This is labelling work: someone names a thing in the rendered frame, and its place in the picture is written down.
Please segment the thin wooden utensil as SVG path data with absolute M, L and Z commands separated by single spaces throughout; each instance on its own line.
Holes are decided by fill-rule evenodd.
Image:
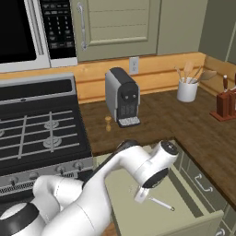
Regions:
M 178 74 L 178 76 L 179 76 L 180 81 L 183 81 L 182 75 L 181 75 L 181 71 L 180 71 L 179 67 L 178 67 L 178 66 L 175 66 L 174 69 L 176 70 L 176 72 L 177 72 L 177 74 Z

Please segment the white and black microwave oven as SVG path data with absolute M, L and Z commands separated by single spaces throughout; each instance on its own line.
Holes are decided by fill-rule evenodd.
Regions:
M 0 73 L 76 64 L 69 0 L 0 0 Z

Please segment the slim wooden stirrer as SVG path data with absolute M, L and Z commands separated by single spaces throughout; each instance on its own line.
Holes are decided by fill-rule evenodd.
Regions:
M 197 75 L 199 74 L 199 72 L 201 71 L 201 69 L 202 69 L 202 67 L 203 66 L 199 66 L 199 68 L 197 69 L 197 71 L 195 72 L 195 74 L 194 74 L 194 76 L 190 79 L 190 81 L 189 81 L 189 84 L 193 84 L 193 83 L 195 83 L 196 81 L 197 81 Z

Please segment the white wall socket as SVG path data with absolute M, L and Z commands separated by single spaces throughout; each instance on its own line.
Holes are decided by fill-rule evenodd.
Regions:
M 138 73 L 139 57 L 129 58 L 129 74 L 136 75 Z

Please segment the pale green drawer front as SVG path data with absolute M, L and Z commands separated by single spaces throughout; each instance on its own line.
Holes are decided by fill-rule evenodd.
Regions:
M 225 230 L 225 236 L 236 236 L 236 211 L 231 206 L 225 208 L 223 219 L 219 223 L 217 231 L 219 229 Z
M 225 210 L 227 201 L 186 154 L 182 157 L 180 173 L 209 212 Z

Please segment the black and steel gas stove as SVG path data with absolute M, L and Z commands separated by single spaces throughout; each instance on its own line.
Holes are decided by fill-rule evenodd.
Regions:
M 92 167 L 73 74 L 0 79 L 0 205 L 32 197 L 31 172 L 83 180 Z

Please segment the silver metal whisk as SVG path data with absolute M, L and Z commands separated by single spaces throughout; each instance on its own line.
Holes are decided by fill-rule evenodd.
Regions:
M 137 187 L 134 187 L 133 185 L 130 185 L 130 186 L 129 186 L 129 193 L 133 195 L 134 200 L 135 200 L 135 193 L 136 193 Z M 154 203 L 156 203 L 156 204 L 158 204 L 158 205 L 160 205 L 160 206 L 162 206 L 162 207 L 165 207 L 165 208 L 169 209 L 170 211 L 174 211 L 174 210 L 175 210 L 175 208 L 174 208 L 173 206 L 170 206 L 170 205 L 168 205 L 168 204 L 166 204 L 166 203 L 164 203 L 164 202 L 161 202 L 161 201 L 159 201 L 157 198 L 153 197 L 153 196 L 150 194 L 150 190 L 149 190 L 148 196 L 147 196 L 147 198 L 146 198 L 145 201 L 148 201 L 148 200 L 150 200 L 150 201 L 152 201 L 152 202 L 154 202 Z

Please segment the pale green cupboard door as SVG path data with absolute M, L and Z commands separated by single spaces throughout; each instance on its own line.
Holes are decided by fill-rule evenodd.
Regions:
M 81 48 L 83 6 L 87 50 Z M 160 0 L 70 0 L 77 60 L 80 62 L 154 54 Z

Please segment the white utensil pot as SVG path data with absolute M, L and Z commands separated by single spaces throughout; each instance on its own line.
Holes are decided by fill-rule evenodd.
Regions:
M 188 77 L 186 81 L 183 78 L 179 80 L 177 90 L 177 100 L 182 102 L 192 102 L 195 100 L 198 83 L 195 78 Z

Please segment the open pale green drawer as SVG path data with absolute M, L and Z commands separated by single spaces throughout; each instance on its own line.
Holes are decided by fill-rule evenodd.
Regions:
M 137 203 L 137 182 L 124 169 L 110 173 L 105 184 L 118 236 L 215 236 L 223 217 L 221 210 L 206 209 L 175 167 L 149 191 L 150 196 L 173 210 L 149 199 Z

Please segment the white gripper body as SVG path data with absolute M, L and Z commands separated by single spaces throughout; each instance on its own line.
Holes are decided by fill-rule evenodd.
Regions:
M 135 193 L 135 201 L 139 204 L 142 204 L 148 197 L 148 193 L 149 193 L 149 190 L 147 188 L 138 186 Z

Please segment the red-brown knife block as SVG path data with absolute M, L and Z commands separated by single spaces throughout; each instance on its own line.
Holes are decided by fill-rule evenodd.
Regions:
M 220 122 L 236 119 L 236 89 L 217 95 L 217 109 L 210 113 Z

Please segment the plain pale green cupboard panel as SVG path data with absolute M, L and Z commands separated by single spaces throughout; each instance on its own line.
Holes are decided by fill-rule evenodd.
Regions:
M 158 55 L 197 52 L 208 0 L 161 0 Z

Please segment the grey-green corner cupboard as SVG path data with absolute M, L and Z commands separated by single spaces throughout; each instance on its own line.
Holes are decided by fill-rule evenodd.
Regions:
M 208 0 L 199 51 L 236 65 L 236 0 Z

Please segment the grey and black coffee machine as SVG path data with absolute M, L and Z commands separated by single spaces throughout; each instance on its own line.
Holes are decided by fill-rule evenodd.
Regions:
M 113 67 L 105 74 L 105 100 L 112 118 L 120 127 L 140 124 L 140 88 L 121 67 Z

